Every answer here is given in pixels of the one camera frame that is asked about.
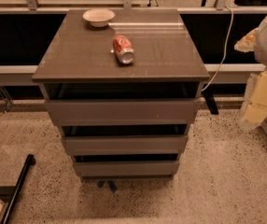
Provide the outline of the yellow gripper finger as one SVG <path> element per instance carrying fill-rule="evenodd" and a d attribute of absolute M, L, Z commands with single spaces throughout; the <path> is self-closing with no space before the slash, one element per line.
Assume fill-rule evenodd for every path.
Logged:
<path fill-rule="evenodd" d="M 234 49 L 240 52 L 252 52 L 255 48 L 256 35 L 258 28 L 255 28 L 243 36 L 239 41 L 234 45 Z"/>

